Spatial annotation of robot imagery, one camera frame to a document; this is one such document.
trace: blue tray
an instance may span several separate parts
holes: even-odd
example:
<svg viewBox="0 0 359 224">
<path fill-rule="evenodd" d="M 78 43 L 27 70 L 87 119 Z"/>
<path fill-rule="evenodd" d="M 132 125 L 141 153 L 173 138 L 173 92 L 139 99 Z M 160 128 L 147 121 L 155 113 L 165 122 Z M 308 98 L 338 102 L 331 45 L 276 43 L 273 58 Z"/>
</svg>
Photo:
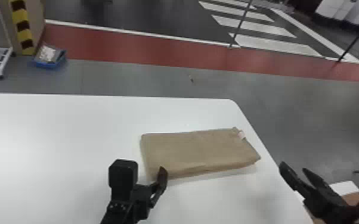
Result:
<svg viewBox="0 0 359 224">
<path fill-rule="evenodd" d="M 57 60 L 56 63 L 42 63 L 42 62 L 38 62 L 35 61 L 35 59 L 32 59 L 32 63 L 40 68 L 45 68 L 45 69 L 55 69 L 58 66 L 60 66 L 60 64 L 62 64 L 67 58 L 66 58 L 66 52 L 67 51 L 62 51 L 61 52 L 61 56 L 60 58 Z"/>
</svg>

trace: folded towel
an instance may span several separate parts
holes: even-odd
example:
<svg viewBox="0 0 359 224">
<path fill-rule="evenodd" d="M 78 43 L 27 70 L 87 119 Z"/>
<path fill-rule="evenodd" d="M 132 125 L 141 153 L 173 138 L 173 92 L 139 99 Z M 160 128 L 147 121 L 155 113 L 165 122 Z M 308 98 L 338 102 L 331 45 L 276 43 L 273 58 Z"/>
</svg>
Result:
<svg viewBox="0 0 359 224">
<path fill-rule="evenodd" d="M 163 166 L 169 178 L 237 169 L 260 159 L 256 150 L 232 129 L 182 133 L 147 133 L 141 138 L 141 152 L 150 176 Z"/>
</svg>

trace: gray floor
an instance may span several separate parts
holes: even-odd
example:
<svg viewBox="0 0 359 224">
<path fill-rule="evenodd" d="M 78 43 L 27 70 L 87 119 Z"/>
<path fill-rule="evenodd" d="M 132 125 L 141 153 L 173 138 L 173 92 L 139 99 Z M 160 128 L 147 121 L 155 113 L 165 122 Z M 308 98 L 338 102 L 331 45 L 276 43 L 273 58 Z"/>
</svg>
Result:
<svg viewBox="0 0 359 224">
<path fill-rule="evenodd" d="M 277 163 L 359 186 L 359 83 L 82 60 L 53 71 L 29 60 L 11 59 L 0 92 L 233 99 Z"/>
</svg>

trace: red floor stripe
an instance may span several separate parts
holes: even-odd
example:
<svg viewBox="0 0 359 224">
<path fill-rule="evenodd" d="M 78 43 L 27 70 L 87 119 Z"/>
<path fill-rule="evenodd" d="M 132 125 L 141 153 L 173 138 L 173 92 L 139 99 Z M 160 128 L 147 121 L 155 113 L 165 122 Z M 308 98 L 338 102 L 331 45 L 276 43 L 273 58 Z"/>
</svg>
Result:
<svg viewBox="0 0 359 224">
<path fill-rule="evenodd" d="M 359 82 L 359 64 L 255 49 L 47 24 L 44 41 L 71 59 L 116 61 Z"/>
</svg>

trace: yellow stripe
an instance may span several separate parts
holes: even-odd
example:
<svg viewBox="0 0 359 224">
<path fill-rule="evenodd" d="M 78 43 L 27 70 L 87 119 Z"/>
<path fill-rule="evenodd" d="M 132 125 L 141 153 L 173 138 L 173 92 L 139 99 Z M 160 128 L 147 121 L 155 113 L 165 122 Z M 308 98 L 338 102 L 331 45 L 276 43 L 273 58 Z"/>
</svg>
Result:
<svg viewBox="0 0 359 224">
<path fill-rule="evenodd" d="M 17 37 L 19 42 L 26 41 L 28 39 L 32 39 L 32 33 L 29 29 L 22 30 L 21 32 L 17 33 Z"/>
<path fill-rule="evenodd" d="M 23 55 L 33 55 L 34 53 L 35 53 L 35 48 L 32 46 L 30 48 L 26 48 L 22 50 Z"/>
<path fill-rule="evenodd" d="M 28 12 L 26 10 L 18 10 L 12 12 L 12 16 L 13 16 L 13 22 L 15 24 L 28 20 Z"/>
</svg>

